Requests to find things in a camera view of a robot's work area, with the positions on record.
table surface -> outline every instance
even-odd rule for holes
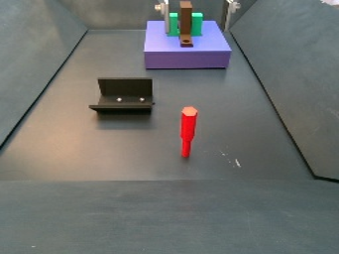
[[[227,39],[228,69],[145,70],[144,31],[88,32],[1,150],[1,253],[337,253],[337,185],[311,178]],[[100,76],[152,77],[152,113],[96,115]]]

white speck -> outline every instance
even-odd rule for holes
[[[236,159],[236,164],[237,164],[237,166],[239,166],[239,168],[241,167],[241,165],[240,165],[240,163],[239,163],[239,160]]]

red cylinder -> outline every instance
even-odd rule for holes
[[[184,107],[181,111],[181,132],[180,132],[180,136],[183,139],[183,149],[181,149],[183,157],[189,157],[191,154],[191,142],[195,138],[196,118],[197,118],[196,108],[192,106]]]

gray wall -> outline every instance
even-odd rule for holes
[[[257,0],[231,31],[313,174],[339,179],[339,12]]]
[[[256,2],[256,0],[237,0],[237,2],[241,4],[241,9],[237,10],[237,12],[232,15],[229,27],[236,23],[241,15],[245,13],[245,11],[249,9],[252,4]]]
[[[157,0],[58,0],[80,17],[89,29],[145,29],[147,20],[161,20],[153,10]],[[193,11],[205,20],[221,21],[224,0],[192,0]],[[177,12],[179,0],[171,0],[171,11]]]
[[[84,33],[54,0],[0,0],[0,146]]]

dark gray floor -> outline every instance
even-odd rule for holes
[[[0,253],[336,254],[337,185],[309,177],[232,39],[227,70],[145,71],[143,38],[88,33],[1,150]],[[153,77],[151,116],[96,116],[99,76]]]
[[[0,252],[337,254],[339,189],[304,181],[0,185]]]
[[[144,31],[91,31],[0,155],[0,180],[308,180],[245,59],[231,67],[145,70]],[[97,116],[97,77],[153,78],[149,116]],[[189,160],[180,111],[199,109]]]
[[[337,23],[339,11],[319,0],[260,0],[232,27],[313,175],[336,180]]]

